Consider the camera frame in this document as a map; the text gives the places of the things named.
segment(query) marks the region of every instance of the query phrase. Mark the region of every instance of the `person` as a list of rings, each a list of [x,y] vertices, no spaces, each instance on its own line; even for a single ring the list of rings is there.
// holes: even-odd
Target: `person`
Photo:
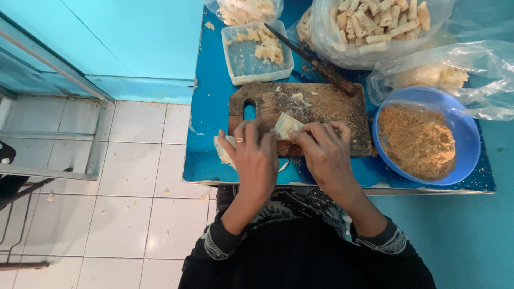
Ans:
[[[262,124],[241,123],[235,146],[219,131],[240,185],[218,189],[219,213],[186,257],[179,288],[435,288],[408,237],[353,176],[343,122],[294,134],[319,186],[303,189],[275,187],[278,134],[260,138]]]

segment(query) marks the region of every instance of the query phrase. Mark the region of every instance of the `sleeve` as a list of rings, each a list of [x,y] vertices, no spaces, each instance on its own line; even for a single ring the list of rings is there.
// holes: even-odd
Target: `sleeve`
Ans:
[[[387,217],[387,227],[380,235],[361,237],[353,223],[352,241],[362,247],[360,266],[368,270],[379,284],[395,288],[435,288],[430,270],[410,244],[407,235]]]
[[[191,254],[184,260],[182,272],[195,262],[228,259],[239,247],[245,233],[236,236],[225,229],[221,222],[225,211],[219,212],[214,218],[214,223],[204,229]]]

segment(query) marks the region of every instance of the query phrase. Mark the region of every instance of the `cutting board handle hole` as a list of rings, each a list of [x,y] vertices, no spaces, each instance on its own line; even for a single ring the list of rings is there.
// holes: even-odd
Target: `cutting board handle hole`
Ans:
[[[255,101],[253,99],[245,100],[243,104],[243,119],[254,119],[255,118]]]

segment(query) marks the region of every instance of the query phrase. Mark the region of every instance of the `white tile floor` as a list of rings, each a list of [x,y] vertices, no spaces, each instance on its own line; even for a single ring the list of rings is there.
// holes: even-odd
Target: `white tile floor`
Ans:
[[[35,130],[36,122],[42,130],[90,133],[98,110],[88,100],[27,97],[15,102],[6,128]],[[215,189],[181,182],[189,110],[134,101],[110,107],[98,182],[56,180],[32,195],[11,262],[52,266],[0,272],[0,289],[177,288],[183,260],[213,220],[216,202]],[[66,137],[2,141],[17,149],[18,165],[58,170],[83,170],[90,147]],[[14,203],[0,250],[19,241],[27,202]],[[8,209],[0,211],[1,232]]]

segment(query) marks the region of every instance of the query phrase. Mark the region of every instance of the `black patterned clothing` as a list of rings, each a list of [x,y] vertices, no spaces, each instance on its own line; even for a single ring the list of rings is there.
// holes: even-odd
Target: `black patterned clothing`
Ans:
[[[318,188],[277,187],[235,236],[220,218],[236,194],[237,187],[218,191],[219,213],[186,257],[179,288],[435,287],[390,218],[380,235],[360,237]]]

